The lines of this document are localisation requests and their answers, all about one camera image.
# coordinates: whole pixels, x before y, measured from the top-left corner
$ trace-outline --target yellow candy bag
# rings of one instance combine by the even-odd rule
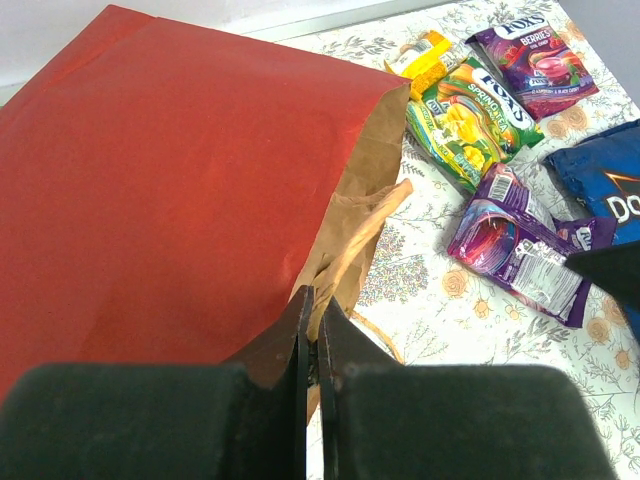
[[[386,60],[389,73],[412,80],[411,98],[419,101],[422,94],[438,80],[451,73],[464,57],[457,54],[451,42],[435,30],[427,32],[393,63]]]

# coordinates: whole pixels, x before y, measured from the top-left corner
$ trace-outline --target twisted paper handle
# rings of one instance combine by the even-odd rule
[[[311,318],[309,319],[309,326],[307,328],[307,338],[311,343],[318,340],[322,316],[349,265],[351,265],[364,246],[380,231],[387,217],[395,212],[412,192],[413,185],[411,185],[411,181],[405,179],[401,183],[392,187],[386,187],[369,197],[337,198],[338,201],[351,205],[371,205],[377,201],[380,203],[378,203],[378,206],[358,227],[356,233],[344,246],[340,255],[327,267],[320,285],[316,288],[315,301],[311,309]]]

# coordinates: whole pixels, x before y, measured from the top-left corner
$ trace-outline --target floral tablecloth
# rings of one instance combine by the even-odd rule
[[[463,42],[538,11],[583,60],[600,93],[542,121],[547,138],[511,166],[556,217],[577,218],[584,212],[558,191],[539,161],[640,111],[556,0],[464,1],[281,43],[381,69],[384,58],[396,58],[426,30]],[[410,178],[416,191],[385,226],[356,312],[392,337],[407,364],[526,363],[563,370],[582,393],[619,477],[638,478],[640,349],[616,303],[593,287],[580,330],[522,305],[446,254],[466,199],[409,137],[400,177]],[[319,415],[308,441],[308,478],[322,478]]]

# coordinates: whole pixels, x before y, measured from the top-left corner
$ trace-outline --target red paper bag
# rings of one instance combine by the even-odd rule
[[[336,199],[395,182],[404,82],[108,7],[0,111],[0,397],[245,346],[370,210]]]

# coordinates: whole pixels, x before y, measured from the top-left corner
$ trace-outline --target gray surface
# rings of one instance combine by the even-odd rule
[[[633,101],[640,105],[640,0],[559,0]]]

